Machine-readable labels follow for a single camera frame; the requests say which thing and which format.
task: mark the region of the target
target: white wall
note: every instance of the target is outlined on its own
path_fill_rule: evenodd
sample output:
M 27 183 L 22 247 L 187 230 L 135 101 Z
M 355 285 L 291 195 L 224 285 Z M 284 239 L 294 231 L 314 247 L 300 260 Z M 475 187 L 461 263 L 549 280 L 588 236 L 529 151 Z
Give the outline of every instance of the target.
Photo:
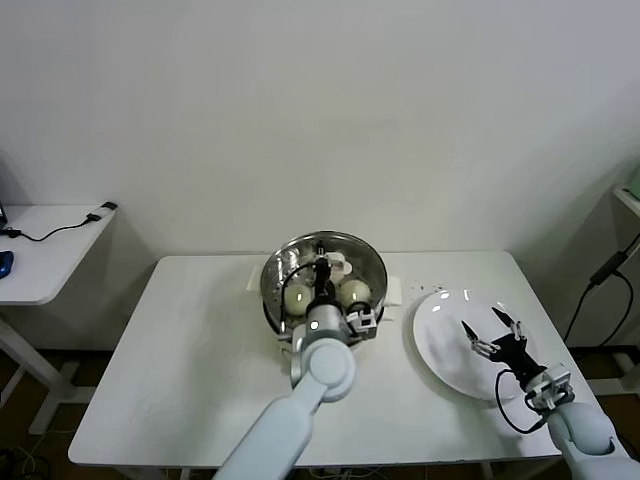
M 563 254 L 584 225 L 615 247 L 601 198 L 640 150 L 639 15 L 634 0 L 4 2 L 5 188 L 122 205 L 106 303 L 161 255 L 335 228 L 381 250 L 508 249 L 562 323 L 580 252 L 608 250 Z

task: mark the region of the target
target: black cable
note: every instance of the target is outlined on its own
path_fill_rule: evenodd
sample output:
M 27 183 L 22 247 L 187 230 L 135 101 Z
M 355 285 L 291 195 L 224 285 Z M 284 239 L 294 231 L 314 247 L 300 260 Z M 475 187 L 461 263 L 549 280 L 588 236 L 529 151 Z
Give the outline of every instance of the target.
M 36 464 L 37 462 L 44 464 L 46 467 L 45 472 L 33 471 L 15 474 L 14 472 L 18 467 L 30 458 L 33 458 L 33 461 L 36 462 Z M 0 480 L 19 480 L 23 478 L 50 480 L 51 464 L 45 457 L 41 457 L 39 455 L 34 455 L 32 457 L 25 455 L 22 458 L 18 458 L 11 450 L 6 448 L 0 449 Z
M 636 462 L 640 461 L 640 454 L 638 453 L 638 449 L 636 448 L 636 446 L 633 443 L 631 443 L 629 440 L 624 438 L 619 432 L 616 432 L 616 434 L 618 435 L 618 438 L 620 439 L 620 443 L 626 444 L 625 448 L 630 447 L 629 450 L 631 450 L 631 452 L 627 452 L 627 453 L 630 454 L 631 458 L 633 458 Z
M 51 231 L 50 231 L 49 233 L 47 233 L 44 237 L 41 237 L 41 238 L 33 238 L 33 237 L 31 237 L 31 236 L 27 235 L 27 234 L 26 234 L 26 233 L 24 233 L 24 232 L 20 232 L 17 236 L 19 236 L 19 237 L 24 237 L 24 238 L 26 238 L 27 240 L 31 240 L 32 242 L 44 242 L 47 238 L 49 238 L 51 235 L 53 235 L 53 234 L 55 234 L 55 233 L 61 232 L 61 231 L 63 231 L 63 230 L 72 230 L 72 229 L 74 229 L 74 228 L 84 227 L 84 226 L 85 226 L 87 223 L 89 223 L 89 222 L 91 222 L 91 220 L 89 220 L 89 219 L 87 218 L 87 219 L 85 219 L 82 223 L 78 223 L 78 224 L 76 224 L 76 225 L 68 225 L 68 226 L 66 226 L 66 227 L 59 227 L 59 228 L 56 228 L 55 230 L 51 230 Z
M 640 240 L 640 233 L 638 233 L 638 234 L 636 235 L 636 238 L 634 238 L 634 239 L 633 239 L 633 242 L 631 242 L 631 243 L 629 244 L 629 246 L 628 246 L 627 248 L 625 248 L 622 252 L 623 252 L 625 255 L 627 255 L 627 254 L 631 251 L 631 249 L 633 248 L 633 246 L 638 242 L 638 240 Z
M 615 336 L 616 333 L 618 333 L 618 330 L 620 330 L 620 328 L 622 327 L 624 322 L 627 320 L 627 317 L 629 316 L 629 313 L 631 312 L 631 307 L 633 307 L 633 300 L 634 300 L 633 285 L 631 285 L 631 282 L 629 281 L 629 279 L 627 277 L 625 277 L 622 273 L 616 271 L 616 272 L 613 272 L 613 275 L 618 277 L 620 280 L 622 280 L 627 285 L 627 288 L 629 289 L 629 301 L 627 302 L 627 309 L 625 310 L 624 315 L 622 316 L 622 319 L 616 325 L 616 328 L 614 328 L 613 332 L 611 332 L 611 334 L 602 343 L 597 345 L 596 348 L 604 347 L 604 345 L 609 340 L 611 340 Z
M 538 414 L 542 414 L 542 412 L 544 412 L 544 410 L 540 409 L 540 408 L 536 408 L 534 407 L 532 404 L 529 403 L 529 399 L 525 398 L 524 399 L 524 404 L 527 406 L 527 408 L 529 410 L 531 410 L 532 412 L 536 412 Z
M 495 391 L 495 394 L 496 394 L 496 403 L 498 404 L 498 408 L 500 409 L 500 413 L 502 414 L 502 418 L 504 418 L 505 422 L 507 422 L 511 428 L 513 428 L 516 432 L 518 432 L 518 433 L 520 433 L 522 435 L 527 435 L 529 433 L 535 432 L 536 430 L 539 430 L 545 423 L 544 418 L 538 420 L 536 423 L 534 423 L 527 430 L 523 430 L 521 428 L 516 427 L 513 424 L 513 422 L 511 420 L 509 420 L 509 417 L 507 417 L 507 414 L 504 411 L 504 408 L 502 408 L 502 402 L 500 401 L 500 394 L 499 394 L 499 391 L 498 391 L 498 387 L 500 386 L 500 377 L 502 377 L 502 375 L 504 375 L 505 373 L 513 373 L 515 375 L 513 370 L 506 369 L 506 370 L 502 370 L 500 373 L 498 373 L 498 376 L 496 377 L 496 385 L 495 385 L 494 391 Z
M 569 328 L 567 328 L 567 332 L 564 334 L 564 337 L 562 338 L 562 340 L 565 343 L 567 342 L 567 339 L 569 338 L 569 334 L 573 329 L 573 324 L 576 323 L 576 319 L 578 318 L 578 314 L 580 313 L 580 309 L 582 308 L 582 303 L 584 302 L 584 299 L 587 298 L 587 295 L 589 294 L 589 292 L 593 290 L 593 287 L 595 287 L 595 285 L 593 283 L 590 283 L 587 286 L 587 288 L 585 288 L 584 292 L 582 292 L 582 296 L 578 301 L 578 306 L 576 307 L 576 310 L 573 312 L 573 317 L 571 317 L 571 322 L 569 322 Z

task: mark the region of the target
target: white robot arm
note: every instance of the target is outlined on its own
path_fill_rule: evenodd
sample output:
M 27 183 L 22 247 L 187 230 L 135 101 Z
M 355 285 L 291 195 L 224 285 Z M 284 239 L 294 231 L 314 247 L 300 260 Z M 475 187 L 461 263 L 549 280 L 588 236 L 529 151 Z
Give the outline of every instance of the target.
M 640 463 L 629 458 L 609 417 L 595 407 L 573 401 L 569 370 L 563 365 L 538 365 L 526 352 L 527 339 L 519 322 L 496 308 L 494 312 L 511 333 L 493 342 L 479 339 L 462 324 L 471 348 L 492 362 L 508 365 L 525 392 L 525 402 L 531 402 L 529 408 L 542 417 L 525 433 L 547 423 L 551 439 L 575 480 L 639 479 Z
M 351 389 L 356 363 L 333 338 L 312 343 L 302 355 L 303 375 L 291 395 L 262 412 L 216 475 L 217 480 L 284 478 L 311 439 L 313 414 Z

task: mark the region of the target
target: table leg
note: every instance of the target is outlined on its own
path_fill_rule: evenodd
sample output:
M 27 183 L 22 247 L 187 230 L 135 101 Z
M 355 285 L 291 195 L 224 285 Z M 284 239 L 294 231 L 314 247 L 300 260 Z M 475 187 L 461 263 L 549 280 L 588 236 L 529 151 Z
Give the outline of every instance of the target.
M 480 469 L 482 470 L 482 478 L 484 480 L 491 480 L 493 478 L 493 470 L 491 469 L 491 463 L 482 462 L 480 464 Z
M 129 480 L 168 480 L 167 476 L 157 468 L 113 467 Z
M 526 460 L 519 465 L 507 468 L 504 473 L 493 477 L 493 480 L 531 480 L 560 460 L 562 460 L 562 457 L 554 457 L 540 461 Z
M 67 362 L 61 371 L 56 370 L 2 318 L 0 318 L 0 349 L 49 389 L 47 398 L 29 427 L 31 435 L 43 435 L 47 431 L 58 405 L 89 403 L 91 400 L 95 387 L 75 387 L 71 384 L 71 379 L 78 369 L 77 362 Z
M 22 380 L 23 376 L 24 376 L 24 368 L 18 367 L 18 369 L 11 376 L 11 378 L 9 379 L 5 387 L 2 389 L 2 393 L 0 393 L 0 408 L 5 406 L 5 404 L 9 400 L 9 397 L 18 386 L 18 383 L 20 383 L 20 380 Z
M 624 376 L 587 380 L 593 394 L 595 396 L 636 394 L 640 398 L 640 365 L 634 365 L 625 353 L 616 353 L 613 358 L 624 372 Z
M 73 385 L 2 318 L 0 318 L 0 349 L 49 390 L 61 396 L 73 393 Z

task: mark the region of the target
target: egg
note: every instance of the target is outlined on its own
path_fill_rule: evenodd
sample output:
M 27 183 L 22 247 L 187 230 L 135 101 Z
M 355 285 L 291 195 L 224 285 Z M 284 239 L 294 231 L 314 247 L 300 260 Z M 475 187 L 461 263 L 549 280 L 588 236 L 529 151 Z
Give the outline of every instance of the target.
M 362 280 L 348 280 L 340 285 L 338 300 L 343 307 L 348 308 L 355 302 L 369 303 L 371 289 Z
M 294 317 L 301 317 L 306 313 L 311 299 L 311 289 L 306 285 L 294 283 L 284 290 L 284 308 Z

